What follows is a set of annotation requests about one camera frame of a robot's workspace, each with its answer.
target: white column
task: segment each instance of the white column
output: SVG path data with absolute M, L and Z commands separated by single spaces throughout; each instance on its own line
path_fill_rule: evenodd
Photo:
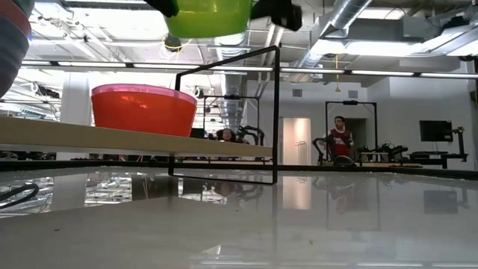
M 91 126 L 90 84 L 87 72 L 67 72 L 61 96 L 60 121 Z M 87 158 L 86 153 L 57 153 L 57 160 Z

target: green bowl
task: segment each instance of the green bowl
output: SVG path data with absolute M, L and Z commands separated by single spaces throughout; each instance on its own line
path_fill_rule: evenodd
M 166 18 L 170 33 L 181 38 L 219 37 L 246 30 L 252 0 L 176 0 L 177 16 Z

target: wooden shelf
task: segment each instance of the wooden shelf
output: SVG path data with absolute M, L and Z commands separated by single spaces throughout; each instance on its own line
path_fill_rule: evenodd
M 162 134 L 0 117 L 1 151 L 272 157 L 272 148 Z

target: black monitor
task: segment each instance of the black monitor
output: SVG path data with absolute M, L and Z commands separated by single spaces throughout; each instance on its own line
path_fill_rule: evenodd
M 453 128 L 449 120 L 421 120 L 422 142 L 453 142 Z
M 203 128 L 192 128 L 190 137 L 205 138 L 206 131 Z

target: person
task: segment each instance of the person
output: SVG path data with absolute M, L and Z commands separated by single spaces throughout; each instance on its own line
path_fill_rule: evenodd
M 352 158 L 353 151 L 353 137 L 352 132 L 345 129 L 345 118 L 342 116 L 336 116 L 334 119 L 335 129 L 330 130 L 327 136 L 324 135 L 326 140 L 329 140 L 329 149 L 332 153 L 332 159 L 337 156 L 347 156 Z
M 216 135 L 218 140 L 232 143 L 236 142 L 236 134 L 231 129 L 226 128 L 219 130 L 217 131 Z

